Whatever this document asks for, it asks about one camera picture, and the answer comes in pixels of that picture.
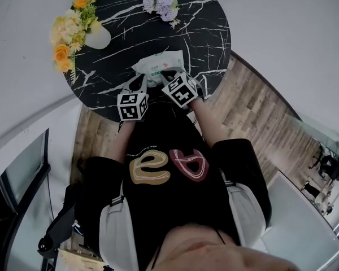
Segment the letter graphic on shirt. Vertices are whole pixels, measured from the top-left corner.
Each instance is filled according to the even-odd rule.
[[[184,156],[180,150],[170,150],[169,156],[181,173],[192,181],[201,182],[206,178],[209,167],[208,162],[198,150],[193,150],[193,155],[189,156]],[[189,163],[198,163],[198,170],[193,172],[187,166]]]
[[[153,159],[142,162],[145,158]],[[169,171],[145,172],[141,168],[160,168],[166,165],[168,156],[157,150],[146,151],[140,158],[136,158],[129,164],[132,182],[136,185],[139,183],[148,183],[149,185],[161,185],[168,181],[171,174]]]

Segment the package of wet wipes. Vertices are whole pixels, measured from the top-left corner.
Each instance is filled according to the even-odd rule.
[[[147,75],[147,86],[153,88],[162,83],[159,73],[169,67],[181,67],[184,69],[183,52],[164,51],[154,54],[138,61],[132,68],[136,71],[136,75]]]

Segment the cable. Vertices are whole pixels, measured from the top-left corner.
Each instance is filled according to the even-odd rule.
[[[52,215],[53,221],[54,221],[53,205],[51,204],[51,195],[50,195],[49,174],[46,176],[46,178],[47,178],[47,190],[49,192],[49,201],[50,201],[51,215]]]

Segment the flower bouquet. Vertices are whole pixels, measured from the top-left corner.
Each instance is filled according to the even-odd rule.
[[[160,15],[163,21],[170,21],[170,25],[174,28],[180,20],[176,19],[179,8],[177,0],[143,0],[143,8],[148,13],[155,11]]]
[[[87,33],[96,33],[101,27],[95,15],[95,0],[74,0],[73,9],[63,17],[58,16],[50,33],[50,43],[54,49],[53,61],[58,71],[71,70],[75,80],[75,53],[80,51]]]

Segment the round table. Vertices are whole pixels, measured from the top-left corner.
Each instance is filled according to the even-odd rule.
[[[84,105],[119,121],[117,95],[135,75],[141,58],[166,50],[182,50],[189,74],[209,97],[219,86],[231,54],[230,28],[217,0],[178,0],[181,23],[172,29],[160,16],[143,11],[143,0],[97,0],[96,15],[111,33],[102,50],[84,46],[76,54],[76,80],[66,80]]]

